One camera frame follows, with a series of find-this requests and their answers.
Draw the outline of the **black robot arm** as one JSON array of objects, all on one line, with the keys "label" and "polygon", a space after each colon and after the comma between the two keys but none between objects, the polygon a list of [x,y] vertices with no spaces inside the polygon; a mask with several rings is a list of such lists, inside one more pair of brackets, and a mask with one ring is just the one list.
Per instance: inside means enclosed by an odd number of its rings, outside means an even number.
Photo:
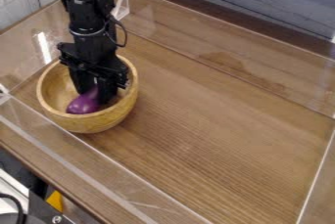
[{"label": "black robot arm", "polygon": [[60,0],[70,16],[72,43],[60,42],[59,61],[68,67],[78,93],[98,90],[98,102],[106,104],[119,88],[126,88],[129,68],[117,57],[117,27],[126,29],[111,12],[115,0]]}]

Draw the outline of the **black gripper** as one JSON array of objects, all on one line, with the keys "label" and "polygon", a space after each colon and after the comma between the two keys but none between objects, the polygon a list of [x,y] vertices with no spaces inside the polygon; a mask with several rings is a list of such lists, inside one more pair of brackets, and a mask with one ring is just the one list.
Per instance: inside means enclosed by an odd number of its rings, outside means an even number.
[{"label": "black gripper", "polygon": [[86,93],[98,83],[98,102],[100,105],[117,95],[118,88],[126,88],[129,68],[117,57],[117,50],[125,44],[118,42],[117,29],[100,28],[98,31],[70,29],[74,42],[60,42],[60,63],[68,68],[79,94]]}]

